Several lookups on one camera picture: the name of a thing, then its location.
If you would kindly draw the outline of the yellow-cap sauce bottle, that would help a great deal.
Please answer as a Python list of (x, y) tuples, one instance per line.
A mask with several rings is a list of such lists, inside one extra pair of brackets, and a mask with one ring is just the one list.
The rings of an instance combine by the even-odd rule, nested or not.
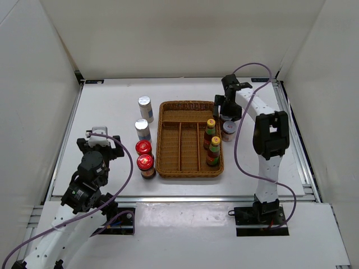
[(206, 163), (209, 166), (217, 165), (220, 157), (220, 138), (214, 136), (211, 139), (210, 146), (207, 150)]
[(205, 149), (209, 148), (211, 144), (211, 139), (213, 138), (213, 136), (215, 136), (215, 134), (215, 120), (213, 118), (210, 118), (206, 122), (206, 128), (204, 132), (203, 146)]

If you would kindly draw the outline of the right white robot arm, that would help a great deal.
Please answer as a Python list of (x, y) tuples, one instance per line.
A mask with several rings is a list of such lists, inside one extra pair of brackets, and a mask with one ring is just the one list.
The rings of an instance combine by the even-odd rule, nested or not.
[(288, 114), (276, 111), (260, 99), (248, 82), (239, 82), (236, 75), (221, 79), (223, 95), (215, 95), (215, 116), (223, 115), (241, 121), (249, 115), (254, 121), (252, 144), (259, 158), (259, 179), (252, 218), (264, 224), (279, 210), (279, 166), (289, 147)]

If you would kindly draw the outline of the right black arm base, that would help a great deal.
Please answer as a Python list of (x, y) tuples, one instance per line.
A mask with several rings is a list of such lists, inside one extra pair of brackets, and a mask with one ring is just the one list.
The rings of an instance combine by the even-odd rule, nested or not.
[(258, 217), (252, 206), (235, 207), (228, 211), (234, 217), (237, 237), (289, 236), (284, 209)]

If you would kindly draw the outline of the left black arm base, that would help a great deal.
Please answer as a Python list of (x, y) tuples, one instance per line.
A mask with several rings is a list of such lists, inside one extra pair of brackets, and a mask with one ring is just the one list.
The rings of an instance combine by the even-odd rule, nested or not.
[(134, 235), (135, 233), (134, 204), (119, 204), (116, 209), (106, 214), (105, 223), (98, 227), (91, 236), (95, 235)]

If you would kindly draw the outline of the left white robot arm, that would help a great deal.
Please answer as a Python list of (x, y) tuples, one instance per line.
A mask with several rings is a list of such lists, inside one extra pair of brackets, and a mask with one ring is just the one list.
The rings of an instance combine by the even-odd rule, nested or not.
[(35, 239), (39, 244), (12, 268), (64, 268), (77, 250), (92, 236), (101, 233), (101, 224), (109, 225), (120, 216), (116, 194), (102, 194), (108, 184), (109, 163), (119, 157), (130, 156), (119, 136), (93, 131), (79, 138), (77, 146), (82, 159), (73, 173), (69, 186), (51, 227), (24, 241), (14, 251)]

